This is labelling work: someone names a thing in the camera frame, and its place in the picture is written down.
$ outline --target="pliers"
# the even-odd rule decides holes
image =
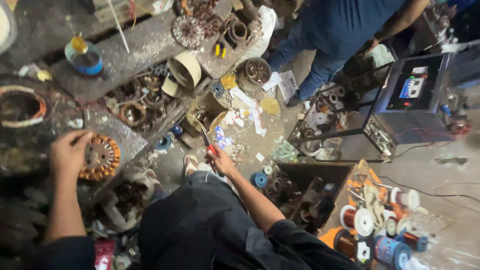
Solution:
[[[210,141],[208,140],[207,133],[205,129],[202,128],[202,138],[204,139],[205,146],[207,147],[207,152],[210,150],[214,155],[218,157],[218,154],[215,151],[215,148],[213,148],[213,145],[210,144]],[[210,167],[212,167],[212,170],[214,173],[216,173],[215,166],[213,165],[213,161],[211,159],[207,159],[207,163],[210,164]]]

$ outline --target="blue spool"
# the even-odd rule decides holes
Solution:
[[[155,144],[155,148],[157,150],[165,150],[169,148],[171,144],[172,138],[170,137],[170,135],[167,134]]]
[[[254,172],[250,177],[250,182],[257,187],[265,187],[267,185],[267,175],[263,172]]]
[[[408,245],[381,235],[375,238],[375,242],[377,261],[395,270],[402,270],[405,267],[411,256]]]

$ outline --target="blue jeans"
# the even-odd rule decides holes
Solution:
[[[301,20],[295,23],[288,34],[288,39],[279,42],[276,51],[268,58],[267,62],[272,71],[275,72],[304,49],[317,50],[310,73],[296,93],[297,98],[303,101],[313,95],[318,87],[331,80],[335,73],[342,69],[347,60],[333,59],[317,49],[302,25]]]

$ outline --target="plastic bottle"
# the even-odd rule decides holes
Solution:
[[[72,37],[65,46],[65,57],[73,68],[85,77],[97,77],[103,73],[102,56],[92,43],[82,37]]]

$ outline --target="foot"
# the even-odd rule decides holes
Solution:
[[[295,106],[299,105],[300,103],[302,103],[302,101],[300,99],[298,99],[297,96],[292,96],[290,98],[290,100],[288,101],[287,107],[289,107],[289,108],[295,107]]]
[[[185,168],[185,177],[189,177],[198,169],[198,160],[194,155],[186,155],[183,159],[183,166]]]

